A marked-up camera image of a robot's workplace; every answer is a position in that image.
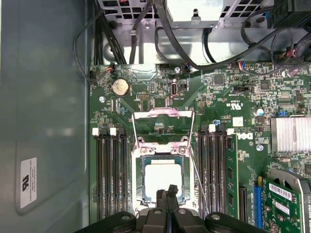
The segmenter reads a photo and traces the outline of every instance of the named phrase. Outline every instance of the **heatsink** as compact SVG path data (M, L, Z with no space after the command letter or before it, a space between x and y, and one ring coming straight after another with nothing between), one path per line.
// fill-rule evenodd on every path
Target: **heatsink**
M271 119L272 152L310 152L311 117Z

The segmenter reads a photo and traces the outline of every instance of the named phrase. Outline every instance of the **white label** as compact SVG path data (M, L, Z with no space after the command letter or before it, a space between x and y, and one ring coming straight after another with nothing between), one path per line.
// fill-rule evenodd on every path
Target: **white label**
M233 117L232 118L232 126L233 127L243 127L243 117Z
M290 192L285 191L284 189L281 189L273 184L269 184L270 191L279 194L280 196L286 198L287 200L292 201L292 194Z
M275 204L276 204L276 208L277 208L277 209L283 211L283 212L286 213L287 215L290 215L290 210L289 210L289 208L287 208L286 206L284 206L284 205L278 203L277 201L275 202Z
M37 158L20 163L20 208L37 199Z

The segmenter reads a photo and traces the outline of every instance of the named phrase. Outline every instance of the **blue expansion slot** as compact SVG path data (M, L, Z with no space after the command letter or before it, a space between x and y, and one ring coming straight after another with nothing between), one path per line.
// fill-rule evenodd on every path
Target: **blue expansion slot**
M254 186L255 226L262 229L261 188Z

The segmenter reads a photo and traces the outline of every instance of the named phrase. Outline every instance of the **gray metal wall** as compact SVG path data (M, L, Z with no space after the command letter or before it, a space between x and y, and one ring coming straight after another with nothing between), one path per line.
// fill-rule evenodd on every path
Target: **gray metal wall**
M0 232L78 230L89 214L86 86L71 47L85 1L2 0L1 10ZM82 36L82 61L85 49ZM21 209L20 164L34 157L37 199Z

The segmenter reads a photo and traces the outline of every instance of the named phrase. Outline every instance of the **motherboard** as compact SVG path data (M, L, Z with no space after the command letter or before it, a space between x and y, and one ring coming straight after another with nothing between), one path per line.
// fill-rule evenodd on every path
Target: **motherboard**
M107 69L92 66L91 74ZM295 184L311 177L309 67L270 77L237 64L109 69L89 90L90 223L119 211L139 215L156 206L158 189L175 184L179 205L201 217L222 212L271 232L309 224L308 191L283 173L283 182L269 176L293 174Z

